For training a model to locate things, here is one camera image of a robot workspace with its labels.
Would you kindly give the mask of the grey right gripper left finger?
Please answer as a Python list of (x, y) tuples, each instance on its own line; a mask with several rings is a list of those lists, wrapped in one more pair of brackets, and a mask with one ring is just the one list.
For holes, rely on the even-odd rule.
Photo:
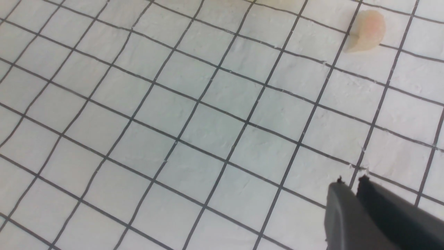
[(324, 228), (328, 250), (398, 250), (342, 177), (328, 186)]

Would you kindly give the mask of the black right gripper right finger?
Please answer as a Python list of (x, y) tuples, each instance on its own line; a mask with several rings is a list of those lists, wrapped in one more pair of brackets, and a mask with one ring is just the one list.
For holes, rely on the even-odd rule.
[(379, 230), (399, 249), (443, 249), (442, 220), (371, 182), (365, 175), (359, 178), (356, 196)]

